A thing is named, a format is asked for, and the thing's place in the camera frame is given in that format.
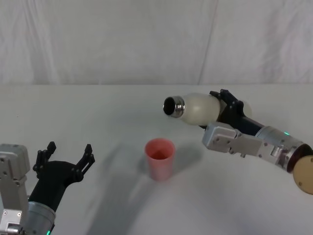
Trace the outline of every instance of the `white bottle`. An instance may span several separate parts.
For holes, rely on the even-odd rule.
[[[224,108],[223,101],[219,101],[214,96],[200,93],[168,97],[163,104],[166,115],[198,126],[206,126],[210,122],[216,121]],[[251,108],[246,102],[244,102],[244,114],[251,117]]]

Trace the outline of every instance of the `metal bracket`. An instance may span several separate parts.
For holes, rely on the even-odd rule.
[[[280,160],[285,158],[283,145],[274,146],[221,122],[213,122],[207,126],[202,143],[210,150],[230,154],[241,153],[242,157],[252,155],[275,165],[280,165]]]
[[[30,170],[25,146],[0,145],[0,193],[3,213],[0,234],[18,234],[19,224],[25,220],[28,199],[25,188],[26,173]]]

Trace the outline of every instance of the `white table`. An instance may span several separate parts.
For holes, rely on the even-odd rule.
[[[312,234],[313,196],[292,175],[209,151],[200,128],[163,114],[167,96],[220,88],[248,101],[260,123],[313,144],[312,85],[0,87],[0,142],[24,144],[32,166],[50,141],[51,161],[72,163],[91,143],[96,163],[66,190],[55,235]],[[177,147],[176,173],[164,183],[147,176],[142,158],[155,137]],[[27,177],[31,192],[37,179]]]

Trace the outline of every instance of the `white curtain backdrop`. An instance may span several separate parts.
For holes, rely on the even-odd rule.
[[[313,82],[313,0],[0,0],[1,84]]]

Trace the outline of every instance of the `pink plastic cup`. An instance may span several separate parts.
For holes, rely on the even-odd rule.
[[[173,174],[174,144],[167,139],[153,139],[145,146],[151,178],[163,181]]]

